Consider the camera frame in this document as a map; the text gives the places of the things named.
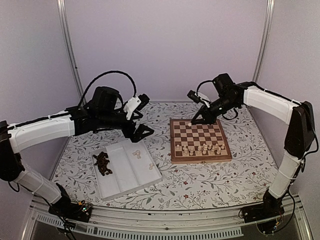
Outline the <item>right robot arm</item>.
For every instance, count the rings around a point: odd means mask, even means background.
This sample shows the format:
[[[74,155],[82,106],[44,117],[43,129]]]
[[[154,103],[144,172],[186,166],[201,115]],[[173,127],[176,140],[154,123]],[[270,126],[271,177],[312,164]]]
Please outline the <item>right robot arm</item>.
[[[229,110],[240,109],[243,105],[262,110],[287,126],[284,140],[284,155],[278,173],[263,197],[258,213],[269,218],[278,210],[278,204],[289,191],[299,172],[305,169],[306,157],[317,150],[311,150],[313,142],[318,142],[313,106],[310,102],[298,102],[260,87],[253,81],[234,83],[227,73],[212,79],[218,99],[210,101],[198,90],[190,90],[187,96],[202,106],[191,119],[191,124],[213,124],[218,116]]]

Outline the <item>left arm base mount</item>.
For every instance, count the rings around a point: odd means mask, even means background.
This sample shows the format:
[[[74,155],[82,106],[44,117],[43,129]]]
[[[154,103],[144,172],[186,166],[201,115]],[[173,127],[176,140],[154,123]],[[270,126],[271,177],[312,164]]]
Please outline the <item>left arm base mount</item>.
[[[88,223],[92,214],[91,203],[82,200],[71,202],[70,200],[60,199],[49,207],[48,212],[62,218]]]

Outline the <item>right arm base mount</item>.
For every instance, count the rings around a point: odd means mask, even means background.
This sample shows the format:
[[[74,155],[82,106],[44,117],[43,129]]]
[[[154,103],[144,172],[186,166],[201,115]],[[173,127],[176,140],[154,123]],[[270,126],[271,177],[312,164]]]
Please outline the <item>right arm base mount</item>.
[[[281,204],[269,207],[260,203],[241,208],[238,216],[244,219],[245,223],[255,222],[262,234],[269,235],[277,230],[284,213],[285,210]]]

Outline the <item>light pawn piece eleventh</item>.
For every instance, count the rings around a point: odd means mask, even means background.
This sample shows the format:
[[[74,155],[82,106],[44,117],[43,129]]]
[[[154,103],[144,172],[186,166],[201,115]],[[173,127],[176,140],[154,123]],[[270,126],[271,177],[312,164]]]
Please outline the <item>light pawn piece eleventh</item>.
[[[217,154],[217,155],[220,155],[220,154],[221,154],[221,148],[220,148],[220,147],[216,150],[216,154]]]

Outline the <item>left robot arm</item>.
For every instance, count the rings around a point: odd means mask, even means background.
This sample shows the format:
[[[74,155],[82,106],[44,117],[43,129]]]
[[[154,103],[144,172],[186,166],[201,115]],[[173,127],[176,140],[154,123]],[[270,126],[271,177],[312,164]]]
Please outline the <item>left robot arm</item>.
[[[23,165],[20,152],[58,138],[109,130],[121,130],[125,138],[137,143],[154,133],[144,124],[137,126],[135,123],[135,120],[143,117],[140,110],[149,101],[149,97],[143,93],[124,102],[118,90],[99,86],[84,106],[69,107],[54,115],[18,124],[1,121],[1,180],[26,187],[46,199],[63,217],[70,217],[75,211],[74,205],[63,187]]]

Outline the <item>wooden chessboard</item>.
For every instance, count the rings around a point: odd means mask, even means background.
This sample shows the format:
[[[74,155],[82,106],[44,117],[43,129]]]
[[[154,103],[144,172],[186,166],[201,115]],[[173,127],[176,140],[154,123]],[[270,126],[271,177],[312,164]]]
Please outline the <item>wooden chessboard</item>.
[[[170,126],[170,156],[172,164],[199,164],[199,163],[220,163],[230,162],[232,160],[231,150],[227,137],[223,130],[222,124],[217,120],[214,124],[191,124],[189,119],[171,119]],[[221,149],[221,154],[202,154],[203,144],[218,143],[218,147],[225,146]],[[176,150],[176,145],[180,145],[180,150]],[[183,146],[186,145],[188,155],[183,155]],[[201,155],[197,155],[198,146],[202,146]],[[190,156],[189,149],[194,148],[194,154]]]

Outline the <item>white divided tray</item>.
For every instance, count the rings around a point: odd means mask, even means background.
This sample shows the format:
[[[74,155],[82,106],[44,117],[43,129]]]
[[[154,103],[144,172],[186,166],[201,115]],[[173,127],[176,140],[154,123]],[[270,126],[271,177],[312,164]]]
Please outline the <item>white divided tray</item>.
[[[136,150],[145,150],[149,154],[153,161],[153,170],[148,170],[132,155]],[[162,174],[142,140],[138,143],[124,140],[93,150],[90,153],[93,163],[96,162],[93,155],[98,155],[100,152],[108,154],[110,163],[107,167],[112,170],[112,174],[102,176],[98,167],[93,165],[99,197],[104,201],[142,190],[162,181]]]

